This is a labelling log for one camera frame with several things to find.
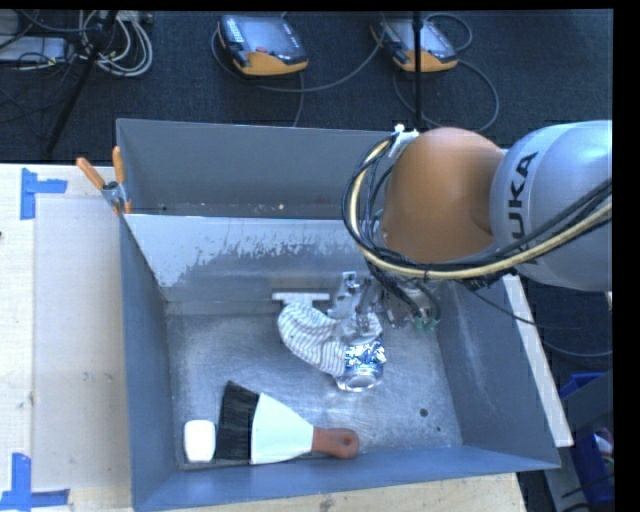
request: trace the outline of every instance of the blue object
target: blue object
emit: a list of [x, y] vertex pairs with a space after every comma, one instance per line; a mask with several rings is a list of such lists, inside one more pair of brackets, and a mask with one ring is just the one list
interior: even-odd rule
[[11, 490], [0, 497], [0, 510], [30, 512], [32, 507], [66, 505], [69, 489], [50, 492], [31, 492], [31, 459], [21, 453], [11, 456]]
[[[571, 380], [558, 390], [560, 398], [565, 398], [582, 386], [603, 375], [600, 372], [578, 373], [571, 375]], [[610, 503], [615, 499], [615, 489], [608, 477], [604, 458], [595, 440], [595, 432], [586, 432], [576, 439], [569, 448], [582, 492], [591, 505]]]
[[37, 193], [64, 194], [67, 190], [65, 180], [38, 181], [38, 175], [26, 167], [22, 168], [22, 200], [20, 202], [20, 220], [33, 219], [36, 216]]

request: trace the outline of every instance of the black cable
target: black cable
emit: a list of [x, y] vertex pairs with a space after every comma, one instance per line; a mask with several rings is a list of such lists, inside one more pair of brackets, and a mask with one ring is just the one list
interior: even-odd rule
[[591, 213], [598, 204], [600, 204], [607, 196], [611, 195], [612, 192], [612, 178], [607, 178], [605, 181], [600, 183], [597, 187], [593, 188], [589, 192], [587, 192], [582, 197], [578, 198], [576, 201], [571, 203], [565, 209], [554, 215], [552, 218], [544, 222], [537, 229], [529, 233], [528, 235], [519, 238], [515, 242], [502, 247], [496, 253], [494, 253], [490, 258], [486, 258], [484, 260], [479, 261], [478, 263], [493, 263], [497, 260], [498, 257], [508, 255], [509, 253], [522, 250], [526, 244], [535, 238], [539, 237], [546, 231], [558, 227], [560, 222], [562, 222], [567, 217], [573, 215], [580, 208], [587, 205], [585, 215], [582, 217], [586, 218], [588, 213]]
[[[491, 82], [491, 80], [489, 80], [489, 78], [482, 72], [480, 71], [477, 67], [475, 67], [473, 64], [469, 63], [469, 62], [465, 62], [463, 60], [458, 60], [458, 64], [462, 64], [463, 66], [468, 67], [469, 69], [471, 69], [472, 71], [474, 71], [477, 75], [480, 76], [480, 78], [482, 78], [485, 83], [489, 86], [489, 88], [491, 89], [491, 93], [493, 95], [494, 98], [494, 110], [493, 110], [493, 114], [491, 115], [491, 118], [489, 119], [489, 121], [484, 124], [483, 126], [481, 126], [480, 128], [469, 128], [470, 131], [474, 131], [477, 133], [482, 133], [483, 131], [487, 130], [487, 128], [489, 128], [491, 125], [493, 125], [493, 123], [496, 121], [496, 119], [498, 118], [498, 114], [500, 113], [500, 99], [498, 97], [498, 91], [496, 91], [495, 86], [493, 85], [493, 83]], [[392, 80], [393, 80], [393, 89], [396, 93], [396, 96], [398, 97], [398, 99], [402, 102], [402, 104], [410, 111], [415, 113], [415, 109], [409, 104], [409, 102], [404, 98], [404, 96], [402, 95], [402, 93], [400, 92], [400, 89], [398, 88], [398, 79], [397, 79], [397, 75], [401, 73], [401, 71], [398, 71], [396, 73], [394, 73], [392, 75]], [[424, 114], [422, 114], [422, 119], [429, 125], [430, 128], [436, 128], [436, 127], [442, 127], [444, 125], [438, 123], [437, 121], [434, 121], [433, 119], [428, 118], [427, 116], [425, 116]]]
[[409, 306], [409, 308], [411, 309], [415, 317], [422, 318], [422, 311], [420, 311], [420, 308], [418, 307], [418, 305], [413, 300], [411, 300], [411, 298], [404, 292], [404, 290], [402, 290], [402, 288], [398, 286], [398, 283], [396, 283], [396, 281], [392, 279], [387, 279], [384, 272], [378, 267], [376, 267], [369, 260], [365, 259], [365, 263], [367, 264], [367, 267], [369, 268], [369, 272], [371, 272], [371, 275], [373, 275], [373, 277], [382, 285], [382, 287], [388, 293], [396, 296], [398, 299], [404, 302], [407, 306]]
[[[372, 146], [372, 148], [369, 151], [372, 151], [373, 148], [375, 148], [377, 146], [374, 145]], [[527, 243], [529, 240], [534, 239], [534, 237], [539, 236], [540, 234], [542, 234], [543, 232], [554, 228], [554, 227], [560, 227], [559, 223], [561, 220], [565, 219], [566, 217], [574, 214], [577, 210], [579, 210], [580, 208], [585, 208], [585, 210], [583, 211], [583, 213], [581, 214], [581, 216], [585, 216], [586, 217], [586, 213], [590, 213], [593, 209], [596, 208], [597, 204], [599, 204], [603, 199], [606, 198], [607, 195], [609, 195], [611, 193], [612, 190], [612, 180], [611, 178], [605, 180], [603, 183], [601, 183], [599, 186], [595, 187], [593, 190], [591, 190], [590, 192], [588, 192], [587, 194], [585, 194], [583, 197], [579, 198], [577, 201], [574, 201], [574, 203], [572, 203], [569, 207], [565, 208], [563, 211], [561, 211], [559, 214], [555, 215], [552, 219], [550, 219], [549, 221], [545, 222], [540, 228], [538, 228], [537, 230], [535, 230], [535, 232], [529, 234], [528, 236], [518, 239], [516, 242], [510, 244], [509, 246], [500, 249], [499, 251], [497, 251], [497, 253], [495, 253], [494, 255], [484, 258], [482, 260], [478, 260], [478, 261], [473, 261], [473, 262], [465, 262], [465, 263], [432, 263], [432, 264], [422, 264], [422, 263], [418, 263], [418, 262], [414, 262], [409, 258], [406, 258], [404, 255], [401, 255], [399, 253], [396, 253], [394, 251], [390, 251], [389, 249], [386, 248], [382, 248], [379, 247], [377, 244], [375, 244], [375, 242], [373, 241], [373, 224], [374, 221], [371, 217], [371, 206], [373, 204], [373, 200], [375, 198], [375, 196], [377, 195], [377, 193], [380, 190], [380, 187], [382, 186], [384, 180], [386, 180], [392, 170], [392, 167], [390, 167], [384, 174], [383, 177], [381, 178], [381, 180], [378, 182], [378, 184], [376, 184], [376, 186], [373, 189], [373, 192], [371, 191], [371, 187], [373, 186], [373, 180], [369, 180], [369, 192], [368, 192], [368, 196], [367, 196], [367, 209], [365, 210], [365, 218], [362, 219], [360, 216], [357, 219], [357, 225], [360, 228], [360, 235], [358, 235], [357, 233], [354, 232], [353, 229], [351, 229], [350, 226], [350, 222], [347, 216], [347, 209], [349, 206], [349, 202], [350, 199], [352, 197], [353, 194], [353, 187], [355, 185], [355, 180], [356, 178], [363, 172], [371, 172], [371, 173], [375, 173], [375, 167], [377, 165], [377, 163], [379, 162], [380, 158], [383, 156], [383, 154], [386, 154], [386, 152], [389, 151], [391, 147], [391, 144], [389, 144], [389, 146], [386, 148], [385, 151], [381, 152], [381, 154], [377, 155], [376, 158], [372, 159], [372, 161], [365, 163], [365, 160], [368, 156], [368, 154], [365, 154], [364, 157], [361, 158], [360, 163], [356, 166], [356, 172], [353, 174], [353, 176], [351, 177], [351, 179], [349, 180], [349, 182], [347, 183], [346, 189], [345, 189], [345, 193], [343, 195], [343, 201], [342, 201], [342, 218], [343, 221], [345, 223], [345, 226], [347, 227], [347, 230], [349, 231], [349, 234], [352, 236], [352, 238], [354, 238], [354, 240], [356, 242], [358, 242], [362, 247], [364, 247], [365, 249], [369, 250], [370, 252], [374, 253], [375, 255], [377, 255], [380, 259], [384, 260], [387, 263], [392, 263], [392, 264], [396, 264], [396, 265], [401, 265], [401, 266], [405, 266], [405, 267], [411, 267], [411, 268], [415, 268], [415, 269], [420, 269], [423, 270], [425, 272], [429, 271], [429, 270], [441, 270], [441, 271], [450, 271], [450, 270], [460, 270], [460, 269], [466, 269], [466, 268], [477, 268], [478, 266], [482, 266], [485, 264], [492, 264], [492, 263], [496, 263], [501, 261], [501, 257], [508, 254], [509, 252], [515, 251], [515, 250], [525, 250], [527, 249], [525, 243]], [[567, 243], [576, 240], [577, 238], [584, 236], [586, 233], [592, 232], [594, 229], [597, 229], [599, 227], [604, 226], [608, 221], [610, 221], [609, 219], [606, 219], [604, 221], [599, 222], [598, 224], [592, 226], [589, 230], [585, 231], [584, 233], [581, 233], [580, 235], [578, 235], [578, 237], [574, 237], [572, 239], [567, 239], [565, 240], [562, 244], [554, 247], [553, 249], [550, 249], [548, 251], [545, 252], [545, 254], [550, 253], [551, 251], [555, 251], [557, 249], [559, 249], [560, 247], [566, 245]], [[568, 228], [567, 225], [562, 226], [562, 230], [566, 230]]]
[[[300, 77], [300, 89], [304, 89], [304, 75], [303, 72], [300, 71], [298, 74]], [[298, 112], [296, 112], [296, 117], [293, 120], [292, 128], [298, 126], [298, 122], [300, 121], [300, 115], [302, 114], [302, 107], [304, 106], [304, 93], [300, 93], [300, 103], [298, 103]]]
[[341, 84], [345, 83], [346, 81], [350, 80], [351, 78], [353, 78], [354, 76], [356, 76], [358, 73], [360, 73], [360, 71], [362, 71], [365, 68], [365, 66], [367, 64], [369, 64], [369, 62], [371, 62], [373, 57], [378, 53], [378, 51], [381, 48], [380, 45], [376, 42], [376, 46], [373, 49], [373, 51], [369, 54], [369, 56], [355, 70], [351, 71], [350, 73], [348, 73], [347, 75], [343, 76], [342, 78], [339, 78], [335, 82], [330, 82], [328, 84], [319, 85], [319, 86], [315, 86], [315, 87], [308, 87], [308, 88], [301, 87], [300, 89], [287, 89], [287, 88], [280, 88], [280, 87], [270, 87], [270, 86], [267, 86], [267, 85], [248, 84], [245, 79], [239, 77], [233, 71], [229, 70], [227, 68], [227, 66], [225, 66], [224, 63], [222, 62], [222, 60], [220, 59], [220, 57], [218, 55], [218, 52], [216, 50], [216, 47], [215, 47], [215, 39], [218, 38], [219, 32], [220, 32], [219, 28], [216, 28], [215, 32], [213, 33], [213, 36], [211, 37], [211, 51], [213, 53], [213, 57], [216, 59], [218, 64], [220, 64], [222, 69], [224, 69], [233, 78], [235, 78], [236, 80], [239, 80], [240, 82], [242, 82], [244, 84], [253, 85], [254, 87], [257, 87], [259, 89], [263, 89], [265, 91], [272, 91], [272, 92], [283, 92], [283, 93], [318, 92], [318, 91], [323, 91], [323, 90], [326, 90], [326, 89], [330, 89], [330, 88], [335, 87], [337, 85], [341, 85]]
[[[556, 330], [556, 331], [580, 331], [580, 330], [585, 328], [584, 326], [583, 327], [560, 327], [560, 326], [541, 325], [541, 324], [538, 324], [536, 322], [532, 322], [531, 320], [528, 320], [526, 318], [522, 318], [522, 317], [520, 317], [518, 315], [514, 315], [511, 311], [509, 311], [506, 308], [498, 306], [495, 302], [492, 302], [489, 299], [487, 299], [486, 297], [483, 297], [477, 291], [470, 290], [469, 288], [467, 288], [464, 285], [464, 283], [460, 282], [459, 280], [454, 280], [454, 282], [456, 282], [459, 285], [463, 286], [467, 291], [470, 291], [471, 293], [473, 293], [480, 300], [484, 301], [485, 303], [489, 304], [490, 306], [493, 306], [497, 310], [502, 311], [503, 313], [505, 313], [506, 315], [510, 316], [514, 320], [518, 320], [520, 322], [524, 322], [526, 324], [533, 325], [534, 327], [536, 327], [538, 329], [548, 329], [548, 330]], [[556, 347], [555, 345], [552, 345], [551, 343], [549, 343], [547, 341], [544, 341], [543, 339], [541, 339], [540, 341], [545, 347], [549, 348], [553, 352], [557, 352], [557, 353], [565, 355], [565, 356], [590, 358], [590, 357], [608, 357], [611, 354], [613, 354], [613, 350], [607, 350], [605, 352], [587, 353], [587, 354], [580, 353], [580, 352], [572, 352], [572, 351], [569, 351], [569, 350], [562, 349], [560, 347]]]
[[420, 291], [422, 293], [424, 293], [429, 300], [431, 301], [431, 303], [433, 304], [433, 308], [434, 308], [434, 314], [433, 314], [433, 319], [439, 321], [440, 320], [440, 316], [442, 314], [442, 308], [440, 307], [440, 301], [437, 299], [437, 297], [431, 293], [429, 291], [429, 289], [420, 281], [416, 281], [416, 286], [420, 289]]
[[61, 28], [61, 27], [51, 27], [49, 25], [45, 25], [41, 21], [38, 21], [32, 15], [27, 14], [24, 9], [13, 9], [18, 14], [21, 14], [25, 18], [27, 18], [31, 23], [40, 27], [44, 30], [48, 30], [50, 32], [59, 33], [59, 34], [82, 34], [90, 30], [101, 30], [100, 27], [85, 27], [85, 28]]
[[[113, 30], [113, 27], [115, 25], [116, 22], [116, 17], [118, 15], [118, 10], [117, 9], [111, 9], [109, 10], [109, 13], [107, 14], [107, 19], [105, 20], [104, 23], [104, 28], [105, 30]], [[60, 138], [60, 135], [62, 133], [62, 130], [64, 129], [67, 120], [69, 119], [69, 116], [71, 115], [71, 111], [73, 110], [73, 107], [76, 104], [76, 101], [78, 100], [78, 97], [80, 96], [80, 93], [82, 92], [82, 88], [84, 87], [84, 84], [86, 83], [87, 79], [89, 78], [89, 74], [91, 73], [91, 71], [93, 70], [94, 64], [96, 63], [98, 54], [100, 53], [100, 51], [102, 50], [102, 46], [105, 43], [106, 37], [105, 37], [105, 32], [104, 31], [100, 31], [97, 33], [97, 38], [99, 39], [99, 41], [97, 43], [95, 43], [91, 49], [91, 54], [89, 55], [89, 59], [87, 61], [87, 63], [85, 64], [84, 69], [82, 70], [82, 74], [80, 75], [80, 79], [78, 80], [78, 82], [75, 84], [74, 88], [73, 88], [73, 94], [72, 96], [67, 100], [67, 103], [63, 106], [58, 119], [56, 120], [53, 128], [51, 129], [51, 131], [49, 132], [48, 135], [48, 139], [49, 142], [45, 148], [45, 155], [46, 156], [50, 156], [53, 153], [54, 148], [56, 147], [57, 143], [58, 143], [58, 139]]]
[[[448, 13], [444, 13], [444, 12], [436, 12], [436, 13], [429, 14], [425, 18], [425, 20], [427, 22], [431, 22], [431, 20], [434, 19], [434, 18], [450, 18], [450, 19], [453, 19], [456, 22], [460, 23], [465, 28], [465, 30], [467, 31], [469, 37], [468, 37], [467, 41], [462, 46], [455, 48], [457, 53], [461, 52], [462, 50], [465, 50], [466, 48], [468, 48], [471, 45], [471, 42], [473, 41], [473, 32], [471, 30], [471, 27], [463, 19], [461, 19], [458, 16], [455, 16], [453, 14], [448, 14]], [[466, 66], [469, 69], [471, 69], [472, 71], [474, 71], [477, 75], [480, 76], [480, 78], [482, 78], [486, 82], [486, 84], [491, 89], [491, 93], [493, 95], [494, 102], [495, 102], [495, 108], [494, 108], [493, 114], [492, 114], [491, 118], [489, 119], [489, 121], [485, 125], [481, 126], [480, 128], [471, 129], [471, 131], [475, 131], [475, 132], [481, 133], [481, 132], [485, 131], [486, 129], [488, 129], [491, 125], [493, 125], [493, 123], [495, 122], [495, 120], [498, 117], [498, 113], [500, 111], [500, 99], [498, 98], [498, 92], [496, 91], [496, 88], [493, 85], [493, 83], [491, 82], [491, 80], [489, 80], [489, 78], [482, 71], [480, 71], [478, 68], [476, 68], [474, 65], [472, 65], [469, 62], [465, 62], [463, 60], [460, 60], [460, 59], [458, 59], [458, 64], [462, 64], [463, 66]], [[392, 75], [393, 88], [394, 88], [394, 91], [396, 93], [396, 96], [398, 97], [398, 99], [401, 101], [401, 103], [409, 111], [413, 112], [414, 114], [416, 114], [416, 116], [418, 116], [418, 108], [412, 107], [409, 104], [409, 102], [406, 101], [405, 98], [402, 96], [402, 93], [400, 92], [400, 89], [398, 88], [397, 74], [398, 73], [395, 73], [395, 74]], [[418, 83], [419, 79], [420, 79], [420, 75], [416, 73], [416, 84]], [[416, 94], [416, 92], [418, 92], [417, 88], [414, 89], [414, 95]], [[421, 104], [421, 101], [419, 101], [418, 98], [415, 98], [415, 102], [416, 102], [416, 105], [420, 105]], [[427, 123], [427, 127], [428, 128], [435, 128], [435, 127], [443, 126], [442, 124], [434, 121], [433, 119], [428, 118], [422, 112], [420, 113], [420, 120], [421, 120], [421, 122], [424, 121], [425, 123]]]
[[575, 510], [579, 510], [581, 508], [589, 510], [589, 505], [587, 505], [586, 503], [576, 503], [575, 505], [571, 505], [570, 507], [565, 508], [564, 510], [562, 510], [562, 512], [574, 512]]
[[413, 55], [415, 58], [415, 80], [414, 80], [414, 97], [415, 97], [415, 114], [416, 114], [416, 130], [424, 129], [422, 123], [422, 42], [421, 30], [424, 26], [420, 11], [413, 11]]
[[469, 34], [469, 39], [467, 39], [467, 42], [464, 43], [462, 46], [457, 46], [455, 48], [457, 53], [460, 53], [462, 50], [466, 50], [471, 45], [471, 42], [473, 41], [473, 32], [471, 30], [471, 27], [462, 18], [459, 18], [454, 14], [450, 14], [446, 12], [434, 12], [429, 14], [426, 17], [426, 20], [430, 22], [434, 18], [449, 18], [449, 19], [455, 20], [466, 29], [467, 34]]

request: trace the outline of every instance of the brown handle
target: brown handle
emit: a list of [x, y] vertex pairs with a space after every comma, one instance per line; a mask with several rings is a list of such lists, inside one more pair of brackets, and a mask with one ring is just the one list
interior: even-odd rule
[[91, 165], [86, 158], [76, 158], [76, 165], [82, 169], [82, 172], [85, 173], [97, 189], [102, 190], [102, 187], [105, 185], [104, 178], [98, 174], [96, 168]]
[[116, 171], [116, 181], [118, 183], [124, 183], [124, 163], [122, 162], [122, 152], [118, 146], [114, 146], [111, 157], [113, 160], [113, 168]]
[[351, 459], [359, 449], [360, 438], [351, 429], [313, 427], [313, 452], [326, 453], [339, 459]]

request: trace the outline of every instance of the cable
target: cable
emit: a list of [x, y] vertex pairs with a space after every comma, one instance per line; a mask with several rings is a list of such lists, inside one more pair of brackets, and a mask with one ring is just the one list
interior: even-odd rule
[[[284, 17], [285, 15], [286, 15], [286, 12], [283, 13], [281, 15], [281, 17]], [[220, 64], [222, 66], [222, 68], [227, 73], [229, 73], [231, 76], [233, 76], [236, 80], [239, 80], [239, 81], [241, 81], [241, 82], [246, 84], [247, 83], [246, 80], [244, 80], [243, 78], [239, 77], [234, 72], [229, 70], [227, 68], [227, 66], [225, 66], [224, 63], [222, 62], [222, 60], [220, 59], [220, 57], [219, 57], [219, 55], [218, 55], [218, 53], [216, 51], [216, 48], [215, 48], [215, 39], [216, 39], [217, 36], [219, 36], [219, 31], [220, 31], [220, 29], [216, 28], [216, 30], [213, 33], [213, 36], [211, 38], [211, 51], [213, 53], [214, 58], [216, 59], [218, 64]], [[328, 83], [328, 84], [319, 85], [319, 86], [315, 86], [315, 87], [308, 87], [308, 88], [301, 87], [300, 89], [287, 89], [287, 88], [280, 88], [280, 87], [270, 87], [270, 86], [266, 86], [266, 85], [255, 85], [255, 87], [258, 87], [259, 89], [263, 89], [263, 90], [266, 90], [266, 91], [284, 92], [284, 93], [305, 93], [305, 92], [324, 91], [324, 90], [329, 89], [331, 87], [335, 87], [337, 85], [343, 84], [346, 81], [348, 81], [351, 78], [353, 78], [354, 76], [356, 76], [358, 73], [360, 73], [360, 71], [362, 71], [366, 67], [366, 65], [369, 64], [369, 62], [371, 62], [371, 60], [378, 53], [380, 48], [381, 48], [380, 44], [376, 42], [376, 45], [375, 45], [375, 48], [373, 49], [373, 51], [369, 54], [369, 56], [358, 67], [356, 67], [356, 69], [354, 69], [353, 71], [351, 71], [347, 75], [343, 76], [342, 78], [336, 80], [335, 82], [331, 82], [331, 83]]]
[[562, 510], [562, 512], [574, 512], [581, 508], [589, 511], [589, 505], [587, 505], [586, 503], [576, 503], [575, 505], [571, 505], [570, 507], [565, 508], [564, 510]]
[[42, 23], [41, 21], [38, 21], [37, 19], [35, 19], [33, 16], [27, 14], [24, 9], [13, 9], [15, 12], [22, 14], [25, 18], [27, 18], [31, 23], [33, 23], [34, 25], [45, 29], [45, 30], [49, 30], [51, 32], [56, 32], [56, 33], [66, 33], [66, 34], [83, 34], [85, 33], [87, 30], [99, 30], [98, 27], [91, 27], [91, 28], [59, 28], [59, 27], [51, 27], [49, 25], [45, 25], [44, 23]]
[[[302, 73], [302, 71], [300, 73], [298, 73], [298, 76], [300, 77], [300, 88], [304, 89], [304, 75]], [[300, 121], [300, 115], [302, 114], [302, 107], [304, 106], [304, 93], [300, 94], [300, 103], [298, 104], [298, 112], [296, 112], [296, 117], [293, 120], [293, 124], [291, 125], [292, 128], [295, 128], [296, 126], [298, 126], [298, 122]]]
[[[84, 12], [81, 9], [78, 18], [78, 25], [80, 28], [86, 28], [89, 22], [97, 17], [97, 10], [91, 11], [86, 19], [84, 18]], [[121, 29], [120, 33], [125, 38], [124, 48], [118, 53], [111, 52], [109, 53], [109, 47], [113, 44], [113, 41], [116, 37], [116, 32], [111, 35], [111, 41], [107, 45], [107, 48], [104, 52], [99, 53], [98, 59], [96, 60], [96, 65], [106, 71], [109, 74], [119, 76], [119, 77], [137, 77], [145, 73], [149, 70], [153, 63], [153, 46], [151, 44], [151, 40], [149, 35], [144, 30], [142, 25], [135, 19], [128, 19], [126, 22], [122, 20], [120, 16], [116, 17], [117, 26]], [[132, 38], [131, 31], [135, 36], [135, 44], [134, 39]], [[93, 48], [93, 44], [89, 41], [86, 33], [83, 33], [81, 38], [83, 49], [87, 53], [87, 56], [81, 56], [82, 59], [88, 59], [88, 55], [91, 53], [91, 49]], [[136, 63], [136, 57], [134, 56], [134, 64], [130, 66], [125, 66], [121, 62], [124, 62], [127, 57], [130, 56], [130, 52], [133, 48], [136, 48], [136, 51], [139, 49], [142, 52], [142, 57]]]
[[462, 46], [457, 46], [456, 52], [459, 53], [462, 50], [466, 50], [471, 45], [471, 42], [473, 41], [473, 32], [471, 31], [471, 27], [462, 18], [446, 12], [434, 12], [429, 14], [425, 19], [427, 21], [431, 21], [433, 18], [450, 18], [460, 23], [466, 29], [467, 33], [469, 34], [469, 39], [467, 39], [467, 42]]
[[[482, 71], [480, 71], [478, 68], [476, 68], [475, 66], [473, 66], [469, 62], [465, 62], [463, 60], [458, 60], [458, 64], [462, 64], [463, 66], [467, 66], [469, 69], [471, 69], [472, 71], [474, 71], [475, 73], [480, 75], [480, 77], [487, 83], [487, 85], [491, 89], [491, 93], [493, 94], [495, 107], [493, 109], [493, 114], [491, 115], [491, 118], [489, 119], [489, 121], [485, 125], [481, 126], [480, 128], [471, 129], [471, 131], [475, 131], [475, 132], [481, 133], [481, 132], [485, 131], [487, 128], [489, 128], [491, 125], [493, 125], [495, 120], [498, 118], [498, 114], [500, 112], [500, 99], [498, 98], [498, 91], [496, 91], [496, 88], [493, 85], [493, 83], [491, 82], [491, 80], [489, 80], [489, 78]], [[402, 96], [402, 93], [400, 92], [400, 89], [398, 88], [397, 75], [399, 73], [401, 73], [401, 72], [398, 71], [398, 72], [394, 73], [393, 77], [392, 77], [394, 91], [395, 91], [396, 95], [398, 96], [398, 99], [402, 102], [402, 104], [407, 109], [409, 109], [411, 112], [415, 113], [415, 109]], [[438, 123], [437, 121], [434, 121], [433, 119], [428, 118], [427, 116], [424, 115], [424, 113], [422, 114], [422, 119], [426, 123], [431, 125], [430, 126], [431, 128], [444, 126], [444, 125]]]
[[[453, 19], [453, 20], [457, 21], [458, 23], [460, 23], [465, 28], [465, 30], [467, 31], [469, 37], [468, 37], [467, 41], [462, 46], [459, 46], [459, 47], [455, 48], [457, 53], [461, 52], [462, 50], [465, 50], [466, 48], [468, 48], [471, 45], [471, 42], [473, 41], [473, 32], [471, 30], [471, 27], [463, 19], [461, 19], [458, 16], [455, 16], [453, 14], [448, 14], [448, 13], [444, 13], [444, 12], [432, 13], [432, 14], [428, 15], [425, 19], [426, 19], [426, 21], [430, 22], [434, 18], [450, 18], [450, 19]], [[480, 78], [482, 78], [486, 82], [486, 84], [489, 86], [489, 88], [491, 89], [491, 93], [493, 95], [494, 104], [495, 104], [495, 108], [494, 108], [493, 114], [492, 114], [491, 118], [489, 119], [489, 121], [485, 125], [481, 126], [480, 128], [471, 129], [471, 131], [475, 131], [475, 132], [481, 133], [481, 132], [485, 131], [486, 129], [488, 129], [491, 125], [493, 125], [493, 123], [495, 122], [495, 120], [498, 117], [498, 114], [500, 112], [500, 99], [498, 97], [498, 92], [496, 91], [496, 88], [493, 85], [493, 83], [491, 82], [491, 80], [482, 71], [480, 71], [478, 68], [476, 68], [474, 65], [472, 65], [469, 62], [460, 60], [460, 59], [458, 60], [458, 64], [462, 64], [463, 66], [468, 67], [473, 72], [475, 72], [477, 75], [479, 75]], [[416, 108], [412, 107], [409, 104], [409, 102], [402, 96], [402, 93], [400, 92], [400, 89], [398, 88], [398, 80], [397, 80], [398, 73], [395, 73], [392, 76], [394, 92], [396, 93], [396, 96], [398, 97], [400, 102], [410, 112], [412, 112], [413, 114], [416, 114], [417, 113], [416, 112]], [[422, 121], [427, 123], [430, 128], [444, 126], [444, 125], [434, 121], [433, 119], [428, 118], [424, 114], [424, 112], [421, 113], [421, 118], [422, 118]]]
[[500, 271], [508, 270], [521, 263], [541, 256], [561, 245], [569, 242], [570, 240], [584, 234], [586, 231], [593, 228], [600, 221], [608, 216], [612, 211], [612, 203], [609, 202], [599, 210], [591, 213], [588, 217], [576, 223], [575, 225], [564, 229], [557, 235], [550, 237], [542, 243], [535, 245], [529, 249], [526, 249], [518, 254], [507, 257], [495, 263], [476, 266], [473, 268], [467, 268], [462, 270], [433, 270], [437, 268], [443, 268], [441, 265], [435, 264], [418, 264], [416, 262], [409, 262], [405, 264], [401, 259], [396, 258], [389, 262], [381, 257], [381, 253], [370, 242], [363, 238], [360, 228], [358, 227], [358, 198], [360, 194], [360, 188], [365, 174], [369, 171], [372, 163], [369, 161], [377, 157], [381, 158], [382, 152], [386, 152], [389, 149], [391, 140], [390, 137], [385, 137], [375, 147], [375, 149], [364, 159], [363, 164], [357, 167], [356, 172], [349, 181], [345, 193], [343, 195], [343, 207], [342, 214], [345, 226], [350, 235], [354, 238], [358, 248], [364, 254], [365, 258], [370, 260], [376, 266], [382, 270], [396, 272], [400, 275], [408, 277], [417, 277], [422, 279], [469, 279], [473, 277], [482, 277], [490, 274], [494, 274]]

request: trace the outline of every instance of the brush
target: brush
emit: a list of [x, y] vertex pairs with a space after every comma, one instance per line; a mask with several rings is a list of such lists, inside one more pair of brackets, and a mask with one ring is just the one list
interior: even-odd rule
[[216, 433], [216, 459], [269, 464], [318, 452], [355, 457], [358, 434], [348, 428], [320, 428], [265, 393], [228, 381]]

